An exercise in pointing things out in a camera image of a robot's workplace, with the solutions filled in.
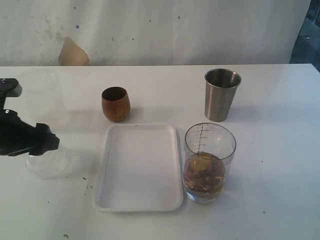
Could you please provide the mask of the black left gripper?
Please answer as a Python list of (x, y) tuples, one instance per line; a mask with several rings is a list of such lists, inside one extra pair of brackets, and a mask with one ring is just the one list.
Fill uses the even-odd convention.
[(0, 111), (0, 155), (15, 157), (28, 153), (42, 156), (59, 148), (60, 139), (51, 132), (48, 125), (37, 123), (35, 127), (23, 122), (18, 113)]

